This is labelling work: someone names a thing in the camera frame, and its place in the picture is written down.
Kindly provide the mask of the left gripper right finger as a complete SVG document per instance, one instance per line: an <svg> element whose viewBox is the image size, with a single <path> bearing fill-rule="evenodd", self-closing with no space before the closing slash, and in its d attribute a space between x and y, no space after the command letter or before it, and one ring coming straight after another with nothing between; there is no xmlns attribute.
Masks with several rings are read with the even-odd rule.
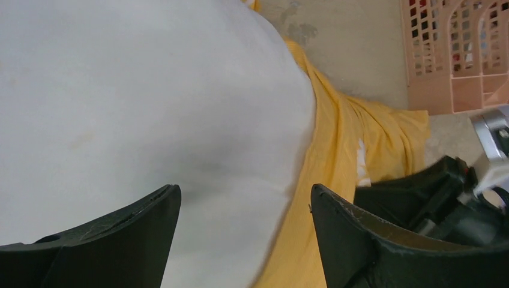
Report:
<svg viewBox="0 0 509 288"><path fill-rule="evenodd" d="M419 235L321 184L311 211L328 287L507 287L508 245L472 247Z"/></svg>

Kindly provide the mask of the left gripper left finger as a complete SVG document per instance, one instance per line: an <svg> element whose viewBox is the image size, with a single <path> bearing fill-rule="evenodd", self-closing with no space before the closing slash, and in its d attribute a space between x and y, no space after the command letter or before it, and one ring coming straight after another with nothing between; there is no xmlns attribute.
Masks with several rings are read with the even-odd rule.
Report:
<svg viewBox="0 0 509 288"><path fill-rule="evenodd" d="M181 207L165 185L35 243L1 247L2 287L160 287Z"/></svg>

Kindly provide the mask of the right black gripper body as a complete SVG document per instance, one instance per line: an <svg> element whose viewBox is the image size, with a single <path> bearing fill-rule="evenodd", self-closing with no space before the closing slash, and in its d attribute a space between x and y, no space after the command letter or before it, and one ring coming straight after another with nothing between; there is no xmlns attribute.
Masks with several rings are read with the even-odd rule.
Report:
<svg viewBox="0 0 509 288"><path fill-rule="evenodd" d="M476 196L473 167L442 157L399 179L357 187L354 205L417 234L460 245L508 243L508 191L494 186Z"/></svg>

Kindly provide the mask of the orange Mickey Mouse pillowcase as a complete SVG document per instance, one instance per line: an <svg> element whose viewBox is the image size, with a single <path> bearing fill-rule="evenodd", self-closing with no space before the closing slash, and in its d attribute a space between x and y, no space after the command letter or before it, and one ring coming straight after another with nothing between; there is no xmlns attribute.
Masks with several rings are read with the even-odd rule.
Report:
<svg viewBox="0 0 509 288"><path fill-rule="evenodd" d="M254 287L325 287L310 190L321 183L353 201L357 186L408 176L424 168L430 134L425 110L393 109L337 91L305 51L285 39L316 99L315 129L297 187Z"/></svg>

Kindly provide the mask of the white pillow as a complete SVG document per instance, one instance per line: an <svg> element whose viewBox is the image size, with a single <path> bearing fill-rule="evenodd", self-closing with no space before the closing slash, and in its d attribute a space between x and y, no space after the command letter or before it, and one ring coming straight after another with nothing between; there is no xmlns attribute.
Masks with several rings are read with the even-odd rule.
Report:
<svg viewBox="0 0 509 288"><path fill-rule="evenodd" d="M248 287L315 106L280 34L241 1L2 1L1 243L176 184L163 287Z"/></svg>

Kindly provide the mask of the peach plastic file organizer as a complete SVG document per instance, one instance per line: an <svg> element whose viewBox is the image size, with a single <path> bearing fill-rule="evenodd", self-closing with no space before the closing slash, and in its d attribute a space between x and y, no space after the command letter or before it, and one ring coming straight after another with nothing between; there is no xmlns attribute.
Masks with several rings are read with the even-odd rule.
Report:
<svg viewBox="0 0 509 288"><path fill-rule="evenodd" d="M431 115L508 103L507 1L401 1L408 107Z"/></svg>

